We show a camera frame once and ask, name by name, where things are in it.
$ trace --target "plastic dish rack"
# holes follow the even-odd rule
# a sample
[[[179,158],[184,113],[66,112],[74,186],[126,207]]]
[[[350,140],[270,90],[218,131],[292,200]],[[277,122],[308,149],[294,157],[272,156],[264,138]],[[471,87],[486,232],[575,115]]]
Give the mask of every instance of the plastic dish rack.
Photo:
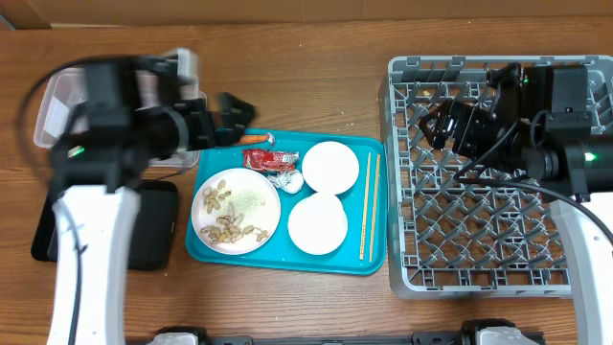
[[[417,128],[444,100],[488,109],[487,70],[514,61],[584,64],[592,132],[613,127],[612,57],[392,59],[378,100],[389,164],[390,284],[400,298],[570,296],[562,243],[539,194],[455,182],[468,161],[451,149],[431,149]],[[487,170],[482,177],[511,176]]]

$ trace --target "blue tray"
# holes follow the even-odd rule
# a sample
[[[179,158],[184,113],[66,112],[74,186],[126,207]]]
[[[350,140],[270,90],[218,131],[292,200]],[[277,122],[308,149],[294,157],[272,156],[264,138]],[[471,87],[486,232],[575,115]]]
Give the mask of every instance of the blue tray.
[[[368,275],[375,273],[385,261],[386,224],[387,224],[387,164],[385,150],[378,141],[364,137],[342,135],[315,134],[302,132],[289,132],[265,129],[250,129],[248,134],[264,134],[271,132],[277,142],[274,150],[298,151],[301,160],[298,169],[301,170],[302,158],[315,144],[324,141],[336,141],[350,147],[360,162],[360,175],[351,189],[339,195],[343,208],[347,213],[349,231],[341,246],[335,251],[314,256],[304,253],[291,241],[287,233],[287,217],[298,201],[314,192],[305,183],[303,189],[296,195],[279,191],[281,199],[281,220],[279,227],[261,248],[245,255],[220,254],[206,246],[193,231],[192,219],[188,225],[185,244],[188,252],[196,260],[205,263],[248,265],[255,267],[293,269],[302,271],[346,273]],[[200,154],[200,165],[195,181],[194,193],[211,176],[226,169],[242,167],[242,149],[206,149]],[[360,236],[362,232],[362,212],[364,209],[364,186],[366,183],[366,166],[368,152],[371,153],[371,187],[369,191],[369,211],[366,229],[366,242],[364,245],[364,260],[359,260]],[[375,190],[376,155],[381,155],[379,172],[378,208],[376,216],[375,249],[373,262],[369,263],[371,215],[373,214],[373,195]]]

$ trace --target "wooden chopstick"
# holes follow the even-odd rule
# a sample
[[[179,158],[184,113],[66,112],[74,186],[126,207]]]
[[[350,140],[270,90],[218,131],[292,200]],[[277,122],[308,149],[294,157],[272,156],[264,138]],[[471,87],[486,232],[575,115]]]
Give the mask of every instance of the wooden chopstick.
[[[373,218],[371,219],[371,221],[373,222],[373,225],[371,227],[371,254],[370,254],[370,260],[369,263],[371,263],[373,261],[373,249],[375,248],[375,225],[376,225],[376,206],[379,203],[379,200],[377,199],[377,195],[379,192],[379,162],[381,161],[381,155],[378,154],[376,156],[376,168],[375,168],[375,196],[373,198]]]
[[[366,187],[364,187],[364,212],[362,215],[362,237],[360,239],[360,260],[364,260],[364,242],[366,241],[366,219],[368,218],[368,190],[371,187],[371,153],[368,152],[366,165]]]

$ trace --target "plastic container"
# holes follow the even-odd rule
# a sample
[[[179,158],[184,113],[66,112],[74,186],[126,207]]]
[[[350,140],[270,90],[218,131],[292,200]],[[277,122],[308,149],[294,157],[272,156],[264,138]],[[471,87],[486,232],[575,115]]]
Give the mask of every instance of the plastic container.
[[[183,97],[186,99],[202,97],[206,102],[206,95],[198,90],[197,78],[194,79],[195,83],[186,85],[181,90]],[[142,91],[143,107],[159,104],[155,89],[156,77],[147,72],[138,72],[138,82]],[[50,78],[38,110],[34,128],[34,143],[37,146],[48,149],[56,142],[65,128],[69,109],[86,101],[87,95],[83,84],[83,73],[80,68],[67,68]],[[84,122],[75,124],[75,130],[84,130],[85,128]],[[152,167],[191,168],[196,165],[199,156],[199,152],[192,151],[185,153],[185,161],[181,157],[175,156],[163,161],[153,159],[150,165]]]
[[[290,211],[302,199],[314,194],[305,183],[303,188],[295,195],[279,190],[281,200],[281,220],[275,234],[259,249],[244,255],[224,255],[215,252],[206,246],[196,235],[192,220],[190,219],[185,245],[188,252],[196,260],[205,263],[218,263],[230,265],[247,265],[255,267],[268,267],[279,269],[292,269],[301,271],[315,271],[327,273],[345,273],[368,275],[375,273],[385,261],[385,236],[387,219],[387,173],[385,164],[385,151],[383,145],[375,139],[352,137],[343,135],[329,135],[319,133],[301,133],[288,131],[271,131],[263,129],[249,129],[248,134],[264,134],[271,132],[276,139],[273,150],[299,152],[301,160],[298,169],[301,169],[302,157],[318,143],[336,141],[347,145],[357,156],[360,164],[360,173],[355,184],[338,198],[343,203],[347,214],[348,233],[343,243],[334,251],[326,255],[310,255],[300,250],[289,237],[287,220]],[[194,192],[211,176],[221,171],[242,167],[242,150],[244,148],[205,149],[201,151],[198,175],[195,181]],[[371,153],[371,178],[369,192],[369,207],[367,211],[366,242],[364,245],[364,260],[359,260],[360,237],[362,232],[362,212],[364,211],[364,186],[366,185],[366,166],[368,153]],[[373,261],[369,263],[371,217],[373,214],[373,196],[375,188],[375,160],[381,154],[381,166],[378,190],[378,205],[375,221],[375,245]]]
[[[450,149],[434,152],[416,126],[444,100],[488,109],[487,70],[514,61],[584,64],[592,132],[612,130],[612,57],[393,58],[378,100],[390,180],[390,284],[401,298],[570,297],[561,239],[538,195],[456,183],[453,174],[468,161]]]

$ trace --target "white bowl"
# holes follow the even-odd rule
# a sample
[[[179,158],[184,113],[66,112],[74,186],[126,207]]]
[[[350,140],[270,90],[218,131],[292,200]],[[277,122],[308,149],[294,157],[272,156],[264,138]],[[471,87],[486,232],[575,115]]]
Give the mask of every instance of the white bowl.
[[[339,195],[353,186],[360,164],[352,149],[337,142],[323,142],[306,152],[303,177],[315,192]]]
[[[315,193],[294,206],[287,232],[307,254],[324,255],[338,248],[347,237],[347,215],[336,195]]]
[[[207,209],[203,205],[202,192],[207,187],[216,188],[222,179],[226,181],[226,187],[222,189],[222,192],[230,190],[232,194],[220,202],[219,210],[213,209],[211,214],[207,214]],[[216,224],[217,217],[227,214],[230,202],[234,204],[236,214],[244,214],[241,227],[244,228],[247,225],[259,227],[268,231],[268,238],[258,242],[255,235],[245,235],[234,243],[213,244],[207,234],[201,234],[200,229]],[[258,249],[275,233],[280,218],[281,201],[277,189],[262,174],[244,168],[229,169],[213,175],[200,186],[193,198],[193,230],[204,244],[222,254],[240,255]]]

